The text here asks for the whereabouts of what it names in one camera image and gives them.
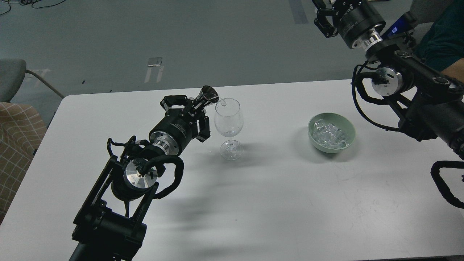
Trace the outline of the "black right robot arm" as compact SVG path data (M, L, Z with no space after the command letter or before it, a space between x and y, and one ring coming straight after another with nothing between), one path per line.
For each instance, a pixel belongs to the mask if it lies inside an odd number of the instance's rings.
M410 31L416 18L405 13L385 33L385 20L367 0L335 0L327 7L314 0L314 24L327 38L340 35L350 49L362 48L366 61L355 66L352 96L369 123L401 132L417 141L440 138L463 158L463 83L423 64L412 50ZM398 126L372 121L356 95L371 104L388 105Z

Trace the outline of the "person forearm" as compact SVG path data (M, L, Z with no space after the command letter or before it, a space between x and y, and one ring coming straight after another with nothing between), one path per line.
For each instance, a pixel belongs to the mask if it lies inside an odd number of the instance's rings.
M464 68L461 65L451 65L446 69L443 69L441 73L445 76L449 76L450 78L460 81L462 84L464 83Z

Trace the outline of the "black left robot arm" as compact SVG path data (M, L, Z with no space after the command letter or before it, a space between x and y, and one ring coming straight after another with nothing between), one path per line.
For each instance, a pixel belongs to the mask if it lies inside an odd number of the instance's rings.
M165 96L165 116L148 140L107 141L109 160L78 211L71 261L131 261L146 235L143 223L154 199L177 189L184 172L180 154L189 142L210 137L205 108L217 94Z

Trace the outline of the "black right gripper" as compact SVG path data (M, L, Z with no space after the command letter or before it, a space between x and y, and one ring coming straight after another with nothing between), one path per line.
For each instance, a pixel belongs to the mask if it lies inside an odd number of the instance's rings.
M314 24L326 38L338 34L350 49L370 29L382 31L383 17L367 0L312 0L316 17Z

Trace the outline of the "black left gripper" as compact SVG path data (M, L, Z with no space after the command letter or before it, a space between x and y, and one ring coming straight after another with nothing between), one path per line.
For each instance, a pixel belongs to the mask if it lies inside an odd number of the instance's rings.
M209 117L203 110L189 111L191 100L186 95L164 96L160 106L166 113L149 132L149 142L164 155L179 156L192 140L205 142L211 136Z

